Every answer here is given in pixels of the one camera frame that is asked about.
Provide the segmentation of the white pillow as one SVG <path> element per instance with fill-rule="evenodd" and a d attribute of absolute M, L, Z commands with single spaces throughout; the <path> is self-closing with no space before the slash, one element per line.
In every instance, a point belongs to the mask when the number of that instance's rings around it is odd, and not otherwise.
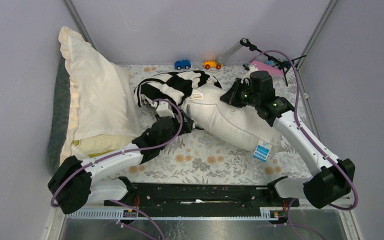
<path fill-rule="evenodd" d="M 258 143 L 267 142 L 273 154 L 285 150 L 281 135 L 253 107 L 228 105 L 220 100 L 224 93 L 213 84 L 204 84 L 192 91 L 182 109 L 199 127 L 240 149 L 253 152 Z"/>

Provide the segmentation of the black white striped pillowcase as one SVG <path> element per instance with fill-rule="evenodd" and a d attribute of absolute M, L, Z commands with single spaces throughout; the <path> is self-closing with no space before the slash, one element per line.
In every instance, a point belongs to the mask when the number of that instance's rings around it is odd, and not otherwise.
<path fill-rule="evenodd" d="M 222 87 L 214 75 L 203 70 L 163 72 L 143 79 L 133 90 L 133 97 L 138 107 L 156 99 L 167 99 L 180 107 L 193 90 L 205 84 Z"/>

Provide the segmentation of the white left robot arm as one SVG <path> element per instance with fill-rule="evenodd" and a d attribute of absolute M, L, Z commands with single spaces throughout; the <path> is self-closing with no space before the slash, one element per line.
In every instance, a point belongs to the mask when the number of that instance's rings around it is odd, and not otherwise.
<path fill-rule="evenodd" d="M 47 187 L 52 193 L 50 204 L 71 214 L 86 204 L 107 200 L 128 206 L 135 200 L 135 192 L 123 180 L 107 180 L 113 173 L 139 166 L 154 158 L 177 136 L 188 134 L 194 122 L 184 117 L 160 117 L 150 128 L 125 147 L 103 155 L 78 159 L 66 158 L 56 170 Z"/>

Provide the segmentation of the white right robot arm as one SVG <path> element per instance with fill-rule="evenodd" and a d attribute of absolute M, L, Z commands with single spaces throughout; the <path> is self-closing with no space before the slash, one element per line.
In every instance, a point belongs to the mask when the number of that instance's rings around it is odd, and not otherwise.
<path fill-rule="evenodd" d="M 353 193 L 353 204 L 344 210 L 357 206 L 354 163 L 348 158 L 341 160 L 314 136 L 293 105 L 276 95 L 273 79 L 267 71 L 257 70 L 245 79 L 237 78 L 219 99 L 237 108 L 253 107 L 261 119 L 288 141 L 312 175 L 311 178 L 282 177 L 271 182 L 272 189 L 266 193 L 271 205 L 279 206 L 286 199 L 307 199 L 317 209 L 335 207 L 334 201 Z"/>

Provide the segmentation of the blue white pillow label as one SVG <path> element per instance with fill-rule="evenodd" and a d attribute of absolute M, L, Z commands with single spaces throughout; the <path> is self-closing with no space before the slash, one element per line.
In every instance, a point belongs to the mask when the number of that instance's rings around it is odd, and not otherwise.
<path fill-rule="evenodd" d="M 269 157 L 269 154 L 271 152 L 272 147 L 273 147 L 273 145 L 270 144 L 269 142 L 264 141 L 264 140 L 259 140 L 252 156 L 255 159 L 258 159 L 262 162 L 266 162 L 268 157 Z"/>

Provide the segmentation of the cream ruffled pillow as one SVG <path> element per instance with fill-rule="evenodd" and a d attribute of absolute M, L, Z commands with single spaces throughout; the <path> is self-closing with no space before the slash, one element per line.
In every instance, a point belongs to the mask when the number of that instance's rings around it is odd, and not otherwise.
<path fill-rule="evenodd" d="M 67 26 L 58 35 L 70 80 L 66 140 L 60 163 L 74 156 L 72 142 L 98 135 L 138 137 L 142 133 L 127 69 L 108 61 Z"/>

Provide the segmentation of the yellow orange toy car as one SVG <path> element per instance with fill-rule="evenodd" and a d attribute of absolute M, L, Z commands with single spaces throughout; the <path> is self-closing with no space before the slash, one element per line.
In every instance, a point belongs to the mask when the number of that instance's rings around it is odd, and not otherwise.
<path fill-rule="evenodd" d="M 222 68 L 222 64 L 217 63 L 216 61 L 204 61 L 202 63 L 202 66 L 206 69 L 209 70 L 211 68 L 215 68 L 217 70 L 220 70 Z"/>

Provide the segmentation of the floral patterned table mat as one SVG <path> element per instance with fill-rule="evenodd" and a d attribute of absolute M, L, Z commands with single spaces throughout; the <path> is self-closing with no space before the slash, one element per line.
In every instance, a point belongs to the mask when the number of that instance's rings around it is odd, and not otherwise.
<path fill-rule="evenodd" d="M 164 72 L 174 72 L 171 65 L 122 65 L 130 73 L 130 88 L 133 90 L 143 79 Z M 226 91 L 235 78 L 243 77 L 246 71 L 239 65 L 223 66 L 221 70 L 211 68 L 222 89 Z M 296 80 L 289 70 L 284 77 L 273 81 L 276 95 L 295 104 Z M 142 131 L 155 121 L 152 107 L 136 108 Z M 131 182 L 179 183 L 210 185 L 266 185 L 287 176 L 310 178 L 311 174 L 292 145 L 281 137 L 280 151 L 272 149 L 267 160 L 253 157 L 253 153 L 231 145 L 206 130 L 194 129 L 191 133 L 176 138 L 149 162 L 119 170 L 106 179 L 127 177 Z"/>

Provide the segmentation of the pink plastic toy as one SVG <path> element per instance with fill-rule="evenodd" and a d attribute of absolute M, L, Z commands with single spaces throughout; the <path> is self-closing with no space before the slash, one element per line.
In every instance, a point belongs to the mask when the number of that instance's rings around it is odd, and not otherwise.
<path fill-rule="evenodd" d="M 266 71 L 269 75 L 271 75 L 274 81 L 281 81 L 284 79 L 284 74 L 281 70 L 274 68 L 268 64 L 259 61 L 251 62 L 251 65 L 255 66 L 259 71 Z"/>

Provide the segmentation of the blue toy car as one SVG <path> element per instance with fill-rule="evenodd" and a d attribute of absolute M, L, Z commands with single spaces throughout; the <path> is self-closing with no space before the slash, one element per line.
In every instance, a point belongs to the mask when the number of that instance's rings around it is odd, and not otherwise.
<path fill-rule="evenodd" d="M 177 60 L 175 63 L 174 63 L 174 68 L 178 71 L 184 69 L 184 70 L 188 70 L 190 69 L 192 66 L 191 62 L 188 60 L 188 59 L 184 59 L 184 60 Z"/>

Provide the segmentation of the cream yellow-trimmed cloth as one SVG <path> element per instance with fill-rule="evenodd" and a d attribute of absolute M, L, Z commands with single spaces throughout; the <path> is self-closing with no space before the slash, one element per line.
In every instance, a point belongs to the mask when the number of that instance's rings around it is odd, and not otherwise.
<path fill-rule="evenodd" d="M 130 144 L 134 136 L 128 135 L 96 135 L 89 138 L 74 140 L 71 152 L 78 159 L 94 158 L 124 148 Z"/>

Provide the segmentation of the dark green cushion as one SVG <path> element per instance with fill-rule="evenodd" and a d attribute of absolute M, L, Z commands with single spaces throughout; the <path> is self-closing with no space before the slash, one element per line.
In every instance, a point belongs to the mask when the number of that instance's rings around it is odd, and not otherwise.
<path fill-rule="evenodd" d="M 60 155 L 66 141 L 70 111 L 70 76 L 65 67 L 66 60 L 60 57 L 57 67 L 50 137 L 47 145 L 48 167 L 51 173 L 60 165 Z"/>

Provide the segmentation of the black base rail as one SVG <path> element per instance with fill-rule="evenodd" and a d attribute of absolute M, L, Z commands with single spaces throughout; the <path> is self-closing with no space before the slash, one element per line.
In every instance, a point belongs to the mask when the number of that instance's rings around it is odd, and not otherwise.
<path fill-rule="evenodd" d="M 299 201 L 283 198 L 268 185 L 211 185 L 131 182 L 119 203 L 104 201 L 106 207 L 123 204 L 136 207 L 152 218 L 277 218 L 288 205 Z"/>

